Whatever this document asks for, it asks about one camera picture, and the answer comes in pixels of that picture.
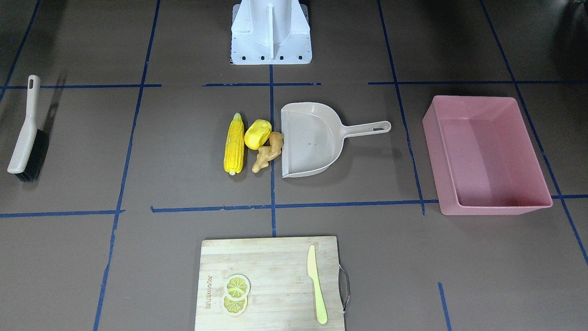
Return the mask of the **tan toy ginger root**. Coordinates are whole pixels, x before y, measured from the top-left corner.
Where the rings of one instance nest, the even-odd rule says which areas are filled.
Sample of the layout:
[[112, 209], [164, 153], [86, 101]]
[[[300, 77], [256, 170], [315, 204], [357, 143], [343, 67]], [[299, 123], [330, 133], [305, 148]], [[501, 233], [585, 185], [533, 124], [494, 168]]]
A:
[[277, 131], [271, 132], [269, 134], [269, 144], [262, 145], [258, 148], [258, 155], [252, 166], [253, 173], [258, 173], [263, 168], [269, 167], [271, 161], [281, 155], [284, 144], [282, 134]]

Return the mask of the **beige plastic dustpan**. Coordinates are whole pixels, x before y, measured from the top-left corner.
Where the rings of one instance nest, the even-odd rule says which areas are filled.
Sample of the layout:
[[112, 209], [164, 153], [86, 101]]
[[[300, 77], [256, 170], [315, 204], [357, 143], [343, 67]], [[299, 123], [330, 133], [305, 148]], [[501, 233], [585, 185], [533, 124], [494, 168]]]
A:
[[345, 126], [323, 103], [288, 103], [281, 109], [282, 178], [317, 175], [342, 153], [346, 138], [387, 133], [388, 121]]

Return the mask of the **yellow toy potato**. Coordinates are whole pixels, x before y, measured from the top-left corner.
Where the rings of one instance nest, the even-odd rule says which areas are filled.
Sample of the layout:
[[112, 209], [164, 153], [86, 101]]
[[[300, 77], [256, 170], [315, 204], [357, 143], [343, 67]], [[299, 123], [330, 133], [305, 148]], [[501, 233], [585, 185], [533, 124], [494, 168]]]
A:
[[253, 150], [257, 150], [269, 139], [272, 125], [264, 119], [257, 119], [250, 125], [244, 134], [244, 144]]

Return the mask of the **yellow toy corn cob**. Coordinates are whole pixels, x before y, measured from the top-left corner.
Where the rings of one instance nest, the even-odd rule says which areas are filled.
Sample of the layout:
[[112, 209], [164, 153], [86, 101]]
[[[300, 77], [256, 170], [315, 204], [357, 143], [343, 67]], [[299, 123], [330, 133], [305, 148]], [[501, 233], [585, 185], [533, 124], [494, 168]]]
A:
[[240, 113], [235, 113], [227, 131], [223, 168], [231, 176], [243, 169], [244, 123]]

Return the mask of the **beige hand brush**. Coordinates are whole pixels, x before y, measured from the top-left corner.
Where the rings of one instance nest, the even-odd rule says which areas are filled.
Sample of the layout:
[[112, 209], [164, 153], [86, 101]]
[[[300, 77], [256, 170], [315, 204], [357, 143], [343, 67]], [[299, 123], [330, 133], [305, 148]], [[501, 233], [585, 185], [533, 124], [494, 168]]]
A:
[[40, 77], [30, 75], [27, 82], [27, 106], [23, 126], [19, 132], [7, 172], [21, 182], [34, 182], [45, 161], [49, 136], [36, 123], [40, 92]]

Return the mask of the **pink plastic bin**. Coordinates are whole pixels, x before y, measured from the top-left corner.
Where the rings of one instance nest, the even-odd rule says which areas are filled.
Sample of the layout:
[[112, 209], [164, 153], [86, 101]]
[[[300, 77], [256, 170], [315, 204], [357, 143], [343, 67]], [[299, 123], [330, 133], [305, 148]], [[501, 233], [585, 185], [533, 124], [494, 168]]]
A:
[[435, 96], [422, 123], [442, 214], [521, 215], [552, 207], [516, 99]]

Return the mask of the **bamboo cutting board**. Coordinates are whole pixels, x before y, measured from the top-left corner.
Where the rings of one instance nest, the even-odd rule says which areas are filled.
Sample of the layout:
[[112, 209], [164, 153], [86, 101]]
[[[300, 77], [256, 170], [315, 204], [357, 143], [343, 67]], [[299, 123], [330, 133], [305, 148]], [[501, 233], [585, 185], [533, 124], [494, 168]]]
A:
[[[306, 259], [315, 245], [328, 322], [317, 322]], [[200, 249], [197, 331], [344, 331], [338, 241], [334, 235], [204, 240]], [[241, 273], [251, 283], [241, 301], [227, 298], [225, 281]]]

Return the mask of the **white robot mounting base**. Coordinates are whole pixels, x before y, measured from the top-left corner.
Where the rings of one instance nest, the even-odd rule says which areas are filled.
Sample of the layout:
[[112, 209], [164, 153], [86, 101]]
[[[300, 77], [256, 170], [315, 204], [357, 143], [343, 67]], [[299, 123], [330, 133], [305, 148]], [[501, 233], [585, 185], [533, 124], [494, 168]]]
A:
[[307, 5], [298, 0], [242, 0], [232, 7], [234, 65], [311, 63]]

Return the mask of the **yellow-green plastic knife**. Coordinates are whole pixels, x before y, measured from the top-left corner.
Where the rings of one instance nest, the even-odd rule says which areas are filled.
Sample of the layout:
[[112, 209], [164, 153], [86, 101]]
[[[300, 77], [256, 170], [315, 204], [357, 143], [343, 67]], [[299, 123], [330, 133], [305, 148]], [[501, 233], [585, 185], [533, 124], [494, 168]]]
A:
[[323, 299], [321, 290], [321, 283], [319, 279], [317, 266], [317, 250], [315, 248], [315, 245], [310, 245], [307, 251], [306, 269], [307, 275], [311, 279], [313, 285], [317, 322], [320, 325], [325, 325], [328, 322], [328, 313], [326, 310], [325, 300]]

